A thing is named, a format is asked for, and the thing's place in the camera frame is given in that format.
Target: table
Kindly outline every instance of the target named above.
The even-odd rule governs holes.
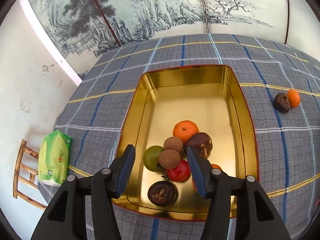
[[[116,154],[121,128],[140,76],[185,65],[225,64],[235,72],[252,115],[260,184],[298,239],[320,199],[320,62],[277,42],[230,34],[154,39],[107,52],[84,78],[55,129],[73,138],[69,174],[95,174]],[[276,94],[295,88],[301,104],[282,114]],[[40,185],[47,202],[57,188]],[[87,209],[91,210],[88,197]],[[204,222],[147,217],[114,206],[123,239],[200,239]],[[88,239],[94,239],[87,215]],[[233,239],[236,219],[230,219]]]

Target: mandarin orange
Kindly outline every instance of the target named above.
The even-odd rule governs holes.
[[[212,169],[222,170],[222,168],[219,165],[214,164],[214,163],[211,163],[211,167],[212,167]],[[193,185],[193,188],[195,189],[195,191],[197,191],[197,186],[196,186],[195,181],[194,181],[193,178],[192,178],[192,185]]]
[[[300,96],[296,90],[290,89],[287,93],[287,97],[290,101],[290,107],[297,107],[300,104]]]
[[[183,143],[186,143],[191,136],[198,132],[199,128],[194,122],[190,120],[184,120],[178,122],[174,126],[172,135],[180,138],[183,141]]]

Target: yellow stripe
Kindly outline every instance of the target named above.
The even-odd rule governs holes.
[[[79,170],[79,169],[77,169],[77,168],[75,168],[75,167],[73,167],[71,165],[69,165],[69,169],[73,170],[75,173],[78,173],[78,174],[80,174],[81,176],[84,176],[84,177],[92,176],[91,174],[88,174],[88,173],[86,173],[84,171],[81,171],[81,170]],[[319,177],[320,177],[320,173],[317,174],[315,177],[312,177],[310,179],[306,179],[303,182],[300,182],[299,184],[296,184],[294,186],[288,187],[286,189],[280,189],[280,190],[269,192],[269,193],[267,193],[267,195],[269,197],[276,197],[276,196],[283,195],[285,192],[289,193],[289,192],[294,191],[294,190],[296,190],[298,188],[301,188],[301,187],[303,187],[305,185],[308,185],[309,183],[313,182],[315,179],[318,179]]]
[[[270,192],[268,193],[267,195],[269,197],[276,197],[276,196],[280,196],[280,195],[283,195],[285,192],[289,193],[291,191],[294,191],[298,188],[301,188],[305,185],[308,185],[309,183],[313,182],[315,179],[318,179],[320,177],[320,173],[317,174],[315,177],[312,177],[310,179],[306,179],[305,181],[297,184],[297,185],[294,185],[294,186],[291,186],[291,187],[288,187],[286,189],[281,189],[281,190],[276,190],[276,191],[273,191],[273,192]]]
[[[79,99],[71,100],[68,103],[81,102],[81,101],[89,100],[89,99],[92,99],[92,98],[100,98],[100,97],[103,97],[103,96],[109,95],[109,94],[123,94],[123,93],[130,93],[130,92],[135,92],[135,89],[110,91],[108,93],[103,93],[103,94],[99,94],[99,95],[95,95],[95,96],[90,96],[90,97],[87,97],[87,98],[79,98]]]
[[[284,88],[284,87],[279,87],[279,86],[275,86],[275,85],[265,85],[265,84],[261,84],[261,83],[239,83],[239,85],[241,87],[268,87],[268,88],[274,88],[274,89],[286,90],[286,91],[289,91],[291,89],[291,88]],[[308,92],[308,91],[304,91],[304,90],[300,90],[300,89],[296,89],[296,91],[298,91],[299,93],[303,93],[303,94],[307,94],[307,95],[311,95],[311,96],[315,96],[315,97],[320,97],[320,94],[316,94],[316,93],[312,93],[312,92]]]
[[[238,42],[235,42],[235,41],[215,41],[214,43],[216,44],[223,44],[223,43],[234,43],[234,44],[239,44],[239,45],[243,45],[243,46],[247,46],[247,47],[254,47],[254,48],[258,48],[258,49],[264,49],[263,47],[259,47],[259,46],[255,46],[255,45],[249,45],[249,44],[242,44],[242,43],[238,43]],[[211,44],[211,41],[196,41],[196,42],[187,42],[187,43],[184,43],[184,45],[195,45],[195,44]],[[176,43],[176,44],[170,44],[170,45],[165,45],[165,46],[160,46],[158,47],[157,49],[165,49],[165,48],[171,48],[171,47],[175,47],[175,46],[182,46],[183,44],[182,43]],[[104,65],[106,63],[109,63],[111,61],[115,61],[117,59],[121,59],[121,58],[124,58],[124,57],[128,57],[128,56],[131,56],[131,55],[136,55],[136,54],[140,54],[140,53],[144,53],[144,52],[148,52],[148,51],[152,51],[154,50],[154,48],[152,49],[144,49],[144,50],[140,50],[140,51],[137,51],[137,52],[133,52],[133,53],[130,53],[130,54],[126,54],[126,55],[123,55],[123,56],[119,56],[119,57],[116,57],[114,59],[111,59],[111,60],[108,60],[108,61],[105,61],[105,62],[102,62],[102,63],[99,63],[99,64],[96,64],[94,65],[94,67],[97,67],[97,66],[101,66],[101,65]],[[286,55],[289,55],[291,57],[294,57],[294,58],[297,58],[299,60],[302,60],[304,62],[309,62],[305,59],[302,59],[302,58],[298,58],[296,56],[293,56],[291,54],[287,54],[287,53],[284,53],[282,51],[279,51],[279,50],[275,50],[275,49],[268,49],[268,50],[272,50],[272,51],[276,51],[276,52],[279,52],[279,53],[283,53],[283,54],[286,54]]]
[[[296,57],[296,56],[291,55],[291,54],[287,54],[287,53],[285,53],[285,52],[283,52],[283,51],[279,51],[279,50],[276,50],[276,49],[268,49],[268,48],[263,48],[263,47],[260,47],[260,46],[249,45],[249,44],[241,44],[241,45],[247,46],[247,47],[254,47],[254,48],[258,48],[258,49],[267,49],[267,50],[271,50],[271,51],[276,51],[276,52],[283,53],[283,54],[286,54],[286,55],[288,55],[288,56],[294,57],[294,58],[296,58],[296,59],[302,60],[302,61],[304,61],[304,62],[309,62],[309,61],[307,61],[307,60],[305,60],[305,59]]]
[[[275,85],[264,85],[264,84],[261,84],[261,83],[239,83],[239,85],[241,87],[268,87],[268,88],[286,90],[286,91],[289,91],[291,89],[291,88],[279,87],[279,86],[275,86]],[[296,90],[298,92],[300,92],[300,93],[303,93],[303,94],[312,95],[312,96],[315,96],[315,97],[320,97],[320,94],[311,93],[311,92],[304,91],[304,90],[299,90],[299,89],[296,89]],[[81,102],[81,101],[85,101],[85,100],[89,100],[89,99],[93,99],[93,98],[100,98],[100,97],[103,97],[103,96],[109,95],[109,94],[123,94],[123,93],[130,93],[130,92],[135,92],[135,89],[111,91],[111,92],[108,92],[108,93],[89,96],[89,97],[86,97],[86,98],[79,98],[79,99],[71,100],[68,103],[76,103],[76,102]]]
[[[319,67],[317,67],[317,66],[315,66],[315,65],[313,65],[315,68],[317,68],[317,69],[320,69]]]
[[[91,174],[86,173],[86,172],[84,172],[84,171],[81,171],[81,170],[79,170],[79,169],[77,169],[77,168],[75,168],[75,167],[73,167],[73,166],[71,166],[71,165],[68,165],[68,167],[69,167],[70,170],[73,170],[75,173],[78,173],[78,174],[80,174],[81,176],[84,176],[84,177],[90,177],[90,176],[92,176]]]

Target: chair backrest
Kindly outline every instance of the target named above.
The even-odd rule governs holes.
[[[39,154],[30,149],[29,147],[26,146],[27,145],[27,142],[25,140],[22,140],[21,142],[21,145],[20,145],[20,149],[19,149],[19,152],[18,152],[18,156],[17,156],[17,161],[16,161],[16,166],[14,168],[14,176],[13,176],[13,197],[14,198],[22,198],[24,199],[25,201],[29,202],[30,204],[38,207],[38,208],[41,208],[43,210],[45,210],[45,208],[47,206],[33,200],[32,198],[29,198],[27,195],[23,194],[22,192],[20,192],[18,190],[18,182],[21,181],[23,182],[24,184],[38,190],[38,185],[35,184],[35,178],[36,178],[36,175],[38,175],[38,171],[34,170],[33,168],[30,168],[28,166],[26,166],[25,164],[21,163],[22,161],[22,157],[23,157],[23,154],[26,153],[26,154],[29,154],[30,156],[38,159],[39,158]],[[25,179],[24,177],[20,176],[20,168],[28,171],[30,173],[30,178],[29,180]]]

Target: wall stain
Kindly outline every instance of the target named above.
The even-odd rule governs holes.
[[[20,101],[20,109],[22,111],[24,111],[25,113],[30,113],[30,107],[27,106],[27,102],[28,102],[28,100],[26,102],[21,102]]]
[[[51,65],[51,66],[42,65],[42,75],[44,76],[44,73],[45,73],[45,72],[48,72],[48,73],[49,73],[49,68],[51,68],[51,67],[53,67],[53,66],[54,66],[54,64]]]

